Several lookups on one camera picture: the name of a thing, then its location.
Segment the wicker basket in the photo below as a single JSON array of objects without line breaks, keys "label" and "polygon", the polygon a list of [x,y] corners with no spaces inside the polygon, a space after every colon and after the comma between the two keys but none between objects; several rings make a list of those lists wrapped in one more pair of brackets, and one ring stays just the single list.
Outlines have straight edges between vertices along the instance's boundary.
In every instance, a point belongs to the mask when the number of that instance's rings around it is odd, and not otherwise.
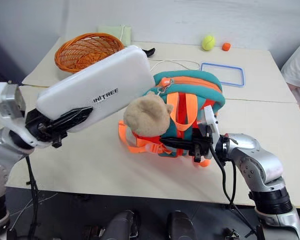
[{"label": "wicker basket", "polygon": [[61,70],[76,73],[122,49],[122,42],[110,34],[86,33],[63,44],[54,61]]}]

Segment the black cable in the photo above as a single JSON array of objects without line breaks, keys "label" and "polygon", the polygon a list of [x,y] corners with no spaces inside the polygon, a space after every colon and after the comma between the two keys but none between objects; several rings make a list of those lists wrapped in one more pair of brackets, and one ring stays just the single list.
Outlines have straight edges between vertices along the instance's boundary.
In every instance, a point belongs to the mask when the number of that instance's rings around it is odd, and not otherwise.
[{"label": "black cable", "polygon": [[28,240],[33,240],[36,232],[36,227],[38,225],[37,219],[38,219],[39,196],[38,196],[38,187],[37,187],[34,174],[32,172],[29,156],[26,156],[25,160],[28,166],[29,179],[30,179],[27,184],[31,185],[31,196],[32,196],[32,203],[33,203],[33,215],[32,215],[32,222],[30,225],[30,229],[28,232]]},{"label": "black cable", "polygon": [[225,168],[224,166],[222,165],[222,163],[220,162],[215,150],[214,150],[214,147],[212,145],[212,143],[210,143],[209,145],[209,149],[212,153],[212,156],[214,158],[214,160],[216,161],[217,165],[219,166],[219,168],[221,169],[221,173],[222,173],[222,189],[223,189],[223,192],[224,192],[224,195],[226,196],[226,198],[229,200],[229,207],[233,207],[237,212],[238,214],[240,215],[240,217],[235,214],[241,221],[244,222],[244,224],[246,224],[250,229],[251,231],[257,235],[257,231],[254,229],[254,227],[250,224],[250,222],[247,220],[247,218],[243,215],[243,213],[239,210],[239,208],[234,204],[234,199],[235,199],[235,195],[236,195],[236,185],[237,185],[237,169],[236,169],[236,164],[235,162],[231,159],[231,163],[232,163],[232,168],[233,168],[233,190],[232,190],[232,196],[231,198],[229,197],[228,193],[227,193],[227,189],[226,189],[226,171],[225,171]]}]

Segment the stuffed bear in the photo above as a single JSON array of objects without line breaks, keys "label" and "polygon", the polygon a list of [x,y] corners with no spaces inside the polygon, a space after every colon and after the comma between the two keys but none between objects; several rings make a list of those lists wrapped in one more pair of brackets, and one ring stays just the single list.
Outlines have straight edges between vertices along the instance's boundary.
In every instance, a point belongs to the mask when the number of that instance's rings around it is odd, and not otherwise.
[{"label": "stuffed bear", "polygon": [[164,134],[170,125],[170,113],[174,106],[165,104],[153,91],[128,105],[123,121],[138,136],[155,137]]}]

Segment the yellow tennis ball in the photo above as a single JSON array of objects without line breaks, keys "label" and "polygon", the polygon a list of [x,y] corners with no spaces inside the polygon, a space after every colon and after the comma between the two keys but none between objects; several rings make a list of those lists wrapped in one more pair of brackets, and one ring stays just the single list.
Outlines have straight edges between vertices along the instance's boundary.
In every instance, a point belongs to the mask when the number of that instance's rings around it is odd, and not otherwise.
[{"label": "yellow tennis ball", "polygon": [[216,44],[214,36],[208,35],[202,40],[202,48],[206,51],[211,50]]}]

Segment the gray floor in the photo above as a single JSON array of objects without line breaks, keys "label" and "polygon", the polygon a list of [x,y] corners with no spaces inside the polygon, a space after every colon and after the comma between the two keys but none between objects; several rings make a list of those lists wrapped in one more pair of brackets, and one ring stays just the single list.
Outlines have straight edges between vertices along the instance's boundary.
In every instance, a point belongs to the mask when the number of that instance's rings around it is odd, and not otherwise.
[{"label": "gray floor", "polygon": [[[40,200],[54,194],[55,192],[41,191]],[[31,193],[26,189],[9,187],[6,198],[7,207],[12,214],[12,225],[18,216],[16,212],[29,202]],[[225,228],[237,230],[241,239],[250,231],[221,204],[105,195],[89,195],[86,199],[75,194],[58,193],[39,205],[36,236],[42,240],[51,240],[53,237],[79,240],[82,239],[84,226],[106,226],[115,214],[126,209],[135,209],[140,213],[141,240],[165,240],[166,219],[174,210],[183,211],[192,219],[200,240],[224,240],[222,232]],[[244,208],[242,211],[253,225],[258,224],[252,208]],[[29,207],[15,225],[18,236],[28,233],[31,220],[32,207]],[[252,235],[247,239],[255,240],[256,237]]]}]

